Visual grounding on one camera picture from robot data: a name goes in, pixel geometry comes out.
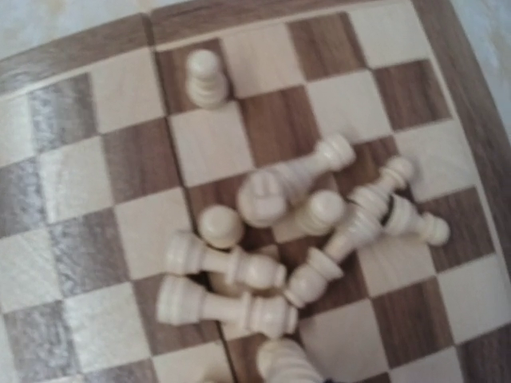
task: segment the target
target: wooden chessboard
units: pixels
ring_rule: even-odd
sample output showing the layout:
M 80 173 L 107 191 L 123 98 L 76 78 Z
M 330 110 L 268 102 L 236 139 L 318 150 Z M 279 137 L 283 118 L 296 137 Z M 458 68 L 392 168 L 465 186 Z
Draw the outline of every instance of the wooden chessboard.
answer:
M 221 109 L 185 94 L 200 48 L 231 82 Z M 316 188 L 346 196 L 406 156 L 405 194 L 452 239 L 357 251 L 295 338 L 335 381 L 511 380 L 511 151 L 446 2 L 188 2 L 0 61 L 0 86 L 1 383 L 261 381 L 263 336 L 156 322 L 165 246 L 234 207 L 248 172 L 337 131 L 357 160 Z M 291 271 L 324 241 L 288 219 L 242 246 Z

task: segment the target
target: chess piece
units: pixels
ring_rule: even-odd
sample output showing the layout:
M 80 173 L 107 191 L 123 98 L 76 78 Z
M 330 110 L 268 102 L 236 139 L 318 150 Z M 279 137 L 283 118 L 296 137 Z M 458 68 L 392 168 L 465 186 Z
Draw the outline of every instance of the chess piece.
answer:
M 266 383 L 323 383 L 325 379 L 291 339 L 266 341 L 257 352 L 257 369 Z
M 280 338 L 295 331 L 298 310 L 279 295 L 261 298 L 245 292 L 240 298 L 227 298 L 185 277 L 169 275 L 160 288 L 156 317 L 174 326 L 201 320 L 236 323 L 242 330 Z
M 419 215 L 417 208 L 405 198 L 393 195 L 394 208 L 386 221 L 388 235 L 415 233 L 420 240 L 432 246 L 445 244 L 450 237 L 449 225 L 444 219 L 430 213 Z
M 343 198 L 334 191 L 313 193 L 295 212 L 297 226 L 308 235 L 325 235 L 339 223 L 346 210 Z
M 245 227 L 240 215 L 223 205 L 203 210 L 199 217 L 199 234 L 217 249 L 230 249 L 243 238 Z
M 282 287 L 286 267 L 267 255 L 249 255 L 241 247 L 230 253 L 211 249 L 191 232 L 176 231 L 168 245 L 166 271 L 174 275 L 202 270 L 225 274 L 228 284 L 244 283 L 254 289 Z
M 357 248 L 374 242 L 382 232 L 380 222 L 367 210 L 355 207 L 352 216 L 331 236 L 323 250 L 311 247 L 307 261 L 295 269 L 284 295 L 298 308 L 321 297 L 334 279 L 343 276 L 338 263 Z
M 220 107 L 228 96 L 228 82 L 220 59 L 212 51 L 192 52 L 186 62 L 186 90 L 190 100 L 205 109 Z
M 303 202 L 318 177 L 337 172 L 354 160 L 353 148 L 335 133 L 319 141 L 307 156 L 253 172 L 238 191 L 238 211 L 249 225 L 270 227 L 286 214 L 288 204 Z
M 414 166 L 409 160 L 392 157 L 380 169 L 380 177 L 376 181 L 355 188 L 348 199 L 381 219 L 388 211 L 390 195 L 397 189 L 404 189 L 413 175 Z

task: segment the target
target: white pawn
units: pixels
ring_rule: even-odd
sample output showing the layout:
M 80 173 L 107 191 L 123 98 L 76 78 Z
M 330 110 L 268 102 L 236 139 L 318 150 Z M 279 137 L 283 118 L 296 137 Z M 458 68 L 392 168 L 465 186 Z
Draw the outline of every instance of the white pawn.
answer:
M 444 219 L 430 213 L 419 215 L 417 208 L 405 198 L 393 195 L 394 207 L 385 224 L 389 235 L 415 233 L 420 240 L 432 246 L 445 244 L 450 237 L 449 225 Z
M 328 283 L 343 277 L 338 263 L 357 248 L 374 242 L 382 232 L 380 222 L 368 211 L 356 207 L 350 219 L 331 236 L 323 250 L 311 247 L 307 261 L 295 269 L 284 295 L 298 308 L 318 300 Z
M 199 234 L 217 249 L 234 247 L 243 238 L 244 232 L 240 215 L 230 207 L 213 205 L 200 213 Z
M 415 173 L 412 163 L 395 156 L 380 169 L 380 177 L 365 186 L 355 188 L 348 199 L 381 219 L 388 212 L 390 195 L 404 189 Z
M 174 326 L 201 320 L 235 323 L 241 330 L 280 338 L 295 332 L 298 310 L 281 296 L 254 298 L 245 292 L 241 298 L 227 298 L 209 293 L 185 277 L 169 275 L 160 288 L 156 317 Z
M 313 193 L 295 212 L 297 226 L 308 235 L 325 235 L 339 223 L 346 210 L 344 199 L 334 191 Z
M 230 253 L 214 250 L 188 231 L 172 235 L 165 270 L 174 275 L 212 271 L 225 274 L 228 284 L 238 282 L 260 290 L 282 287 L 287 275 L 286 267 L 267 255 L 249 255 L 241 247 Z
M 266 341 L 257 352 L 257 369 L 266 383 L 323 383 L 325 379 L 291 339 Z
M 355 160 L 355 152 L 340 133 L 319 141 L 313 153 L 253 172 L 238 191 L 237 207 L 246 223 L 270 227 L 288 205 L 307 197 L 314 182 L 326 172 L 337 172 Z
M 228 96 L 228 82 L 222 72 L 222 64 L 210 50 L 196 50 L 186 62 L 188 97 L 205 109 L 220 107 Z

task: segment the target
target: standing chess piece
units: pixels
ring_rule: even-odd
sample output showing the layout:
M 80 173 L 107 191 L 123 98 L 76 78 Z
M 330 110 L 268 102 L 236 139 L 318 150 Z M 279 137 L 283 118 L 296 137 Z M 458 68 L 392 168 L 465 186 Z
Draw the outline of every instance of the standing chess piece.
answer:
M 281 162 L 247 177 L 238 191 L 237 207 L 246 223 L 270 227 L 288 205 L 307 197 L 314 182 L 326 172 L 337 172 L 355 160 L 355 152 L 340 133 L 319 141 L 313 153 Z
M 199 234 L 217 249 L 234 247 L 243 238 L 244 232 L 240 215 L 230 207 L 213 205 L 200 213 Z
M 444 219 L 430 213 L 419 215 L 417 208 L 408 199 L 399 195 L 393 195 L 392 198 L 394 208 L 384 229 L 388 235 L 415 233 L 420 240 L 432 246 L 441 246 L 449 240 L 450 229 Z
M 224 253 L 207 247 L 193 233 L 176 231 L 169 242 L 165 270 L 174 275 L 212 271 L 225 274 L 225 282 L 243 283 L 254 289 L 280 288 L 286 267 L 267 255 L 249 255 L 241 247 Z
M 281 296 L 254 298 L 245 292 L 241 298 L 227 298 L 209 293 L 185 277 L 169 275 L 160 288 L 156 317 L 174 326 L 201 320 L 236 323 L 242 330 L 280 338 L 295 332 L 298 310 Z
M 226 101 L 228 82 L 216 54 L 206 49 L 196 50 L 188 56 L 186 69 L 186 90 L 195 105 L 214 109 Z
M 414 176 L 412 163 L 400 156 L 392 157 L 380 169 L 380 177 L 367 185 L 355 188 L 348 199 L 381 219 L 388 211 L 390 195 L 404 189 Z
M 295 212 L 296 225 L 308 235 L 328 234 L 339 223 L 346 210 L 344 199 L 336 192 L 313 193 Z
M 328 283 L 344 276 L 338 263 L 354 250 L 374 242 L 382 232 L 380 222 L 367 210 L 354 207 L 352 216 L 331 236 L 320 250 L 309 248 L 307 260 L 296 268 L 287 281 L 284 295 L 298 308 L 318 300 Z
M 257 369 L 266 383 L 323 383 L 325 379 L 291 339 L 266 341 L 257 352 Z

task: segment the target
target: pile of chess pieces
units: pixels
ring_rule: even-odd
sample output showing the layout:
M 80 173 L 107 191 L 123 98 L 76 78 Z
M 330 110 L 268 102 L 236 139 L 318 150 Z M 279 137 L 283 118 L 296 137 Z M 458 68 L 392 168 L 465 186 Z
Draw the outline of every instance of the pile of chess pieces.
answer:
M 203 108 L 224 102 L 227 79 L 213 53 L 192 53 L 187 90 Z M 266 381 L 323 382 L 299 346 L 280 339 L 295 332 L 298 310 L 320 299 L 329 282 L 344 276 L 342 263 L 350 254 L 381 235 L 416 235 L 431 246 L 441 246 L 450 237 L 446 221 L 430 213 L 419 215 L 408 199 L 394 194 L 408 187 L 416 170 L 400 156 L 391 158 L 374 182 L 356 187 L 347 201 L 330 190 L 310 194 L 320 176 L 339 172 L 354 161 L 351 145 L 335 133 L 319 141 L 307 156 L 249 174 L 237 193 L 237 211 L 221 205 L 206 208 L 199 218 L 199 236 L 190 231 L 174 233 L 165 255 L 168 275 L 156 304 L 158 321 L 181 326 L 217 320 L 262 333 L 273 340 L 263 345 L 258 356 Z M 306 262 L 289 276 L 273 258 L 249 254 L 239 246 L 245 225 L 273 227 L 281 219 L 293 219 L 307 235 L 333 233 L 322 249 L 309 248 Z M 214 294 L 187 278 L 202 271 L 220 273 L 227 284 L 247 289 L 239 298 Z M 278 294 L 258 295 L 270 289 Z

